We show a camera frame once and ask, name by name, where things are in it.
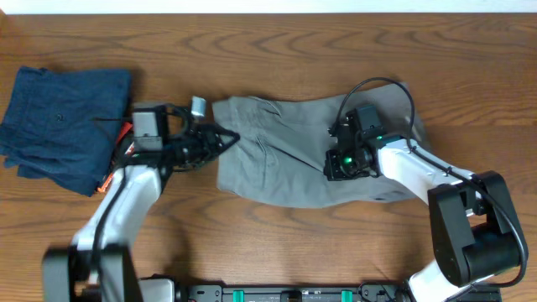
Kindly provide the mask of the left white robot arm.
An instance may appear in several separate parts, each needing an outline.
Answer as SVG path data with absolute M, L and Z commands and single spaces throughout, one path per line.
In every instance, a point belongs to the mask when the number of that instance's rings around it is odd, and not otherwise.
M 69 246 L 50 247 L 43 257 L 44 300 L 189 299 L 171 277 L 138 278 L 130 249 L 172 174 L 197 170 L 239 141 L 238 133 L 200 117 L 171 104 L 133 109 L 133 152 L 121 154 L 102 203 Z

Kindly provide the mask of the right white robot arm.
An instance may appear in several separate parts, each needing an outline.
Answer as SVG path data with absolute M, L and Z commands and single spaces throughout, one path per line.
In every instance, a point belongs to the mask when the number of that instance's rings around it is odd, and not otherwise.
M 407 281 L 400 299 L 449 301 L 477 287 L 518 284 L 529 250 L 504 178 L 475 174 L 440 160 L 417 141 L 378 122 L 336 123 L 326 152 L 328 180 L 393 180 L 429 208 L 434 260 Z

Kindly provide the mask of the grey shorts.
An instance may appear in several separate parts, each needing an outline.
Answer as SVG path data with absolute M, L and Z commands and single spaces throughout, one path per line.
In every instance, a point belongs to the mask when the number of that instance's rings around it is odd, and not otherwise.
M 373 104 L 390 133 L 409 132 L 406 83 L 308 102 L 280 102 L 231 96 L 214 102 L 217 124 L 240 139 L 218 159 L 217 187 L 273 206 L 322 208 L 361 200 L 389 203 L 414 198 L 383 176 L 329 181 L 326 151 L 336 144 L 328 133 L 337 116 Z

